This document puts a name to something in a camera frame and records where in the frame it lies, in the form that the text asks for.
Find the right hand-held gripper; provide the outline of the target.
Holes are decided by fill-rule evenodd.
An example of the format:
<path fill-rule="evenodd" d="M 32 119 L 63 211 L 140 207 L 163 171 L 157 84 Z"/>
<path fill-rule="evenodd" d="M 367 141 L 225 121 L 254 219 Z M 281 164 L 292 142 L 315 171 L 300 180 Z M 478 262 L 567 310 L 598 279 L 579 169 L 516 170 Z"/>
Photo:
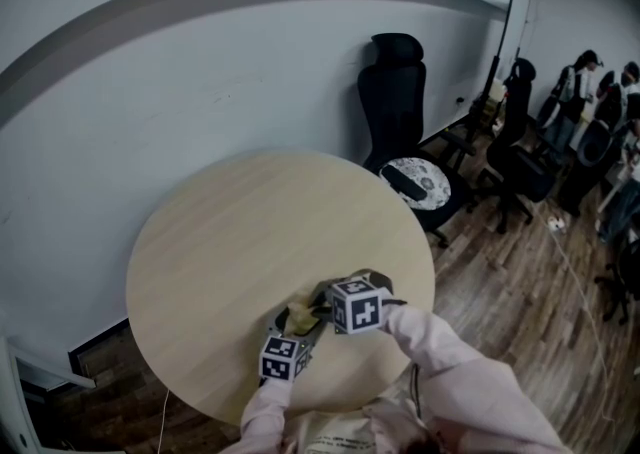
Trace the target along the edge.
<path fill-rule="evenodd" d="M 354 335 L 381 328 L 390 306 L 405 305 L 394 296 L 393 283 L 372 269 L 320 282 L 309 304 L 310 314 L 336 334 Z"/>

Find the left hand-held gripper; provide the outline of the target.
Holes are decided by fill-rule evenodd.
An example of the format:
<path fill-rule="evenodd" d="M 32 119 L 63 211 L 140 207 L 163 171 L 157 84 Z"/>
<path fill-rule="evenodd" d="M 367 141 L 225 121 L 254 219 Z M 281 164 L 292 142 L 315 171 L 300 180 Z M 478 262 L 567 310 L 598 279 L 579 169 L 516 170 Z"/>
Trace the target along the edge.
<path fill-rule="evenodd" d="M 273 309 L 267 321 L 266 337 L 259 355 L 259 377 L 293 382 L 308 366 L 312 351 L 323 334 L 326 322 L 316 320 L 302 334 L 286 333 L 289 309 Z"/>

